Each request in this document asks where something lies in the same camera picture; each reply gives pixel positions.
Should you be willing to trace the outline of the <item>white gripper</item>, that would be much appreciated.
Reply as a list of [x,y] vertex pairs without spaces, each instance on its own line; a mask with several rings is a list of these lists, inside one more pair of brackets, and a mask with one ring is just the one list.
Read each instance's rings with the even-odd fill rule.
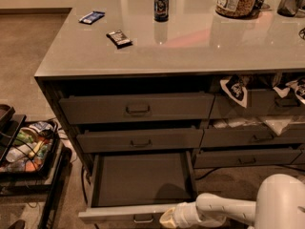
[[226,221],[224,216],[203,214],[197,210],[194,202],[179,203],[175,208],[167,210],[159,219],[160,224],[166,229],[190,228],[192,226],[202,226],[216,228]]

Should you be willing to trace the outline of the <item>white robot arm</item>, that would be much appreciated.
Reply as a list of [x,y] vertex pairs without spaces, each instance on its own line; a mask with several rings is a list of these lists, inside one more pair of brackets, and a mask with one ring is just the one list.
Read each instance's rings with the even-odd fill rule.
[[256,201],[203,193],[195,202],[170,208],[159,222],[170,229],[215,228],[226,219],[244,223],[248,229],[305,229],[305,184],[288,175],[272,175],[261,183]]

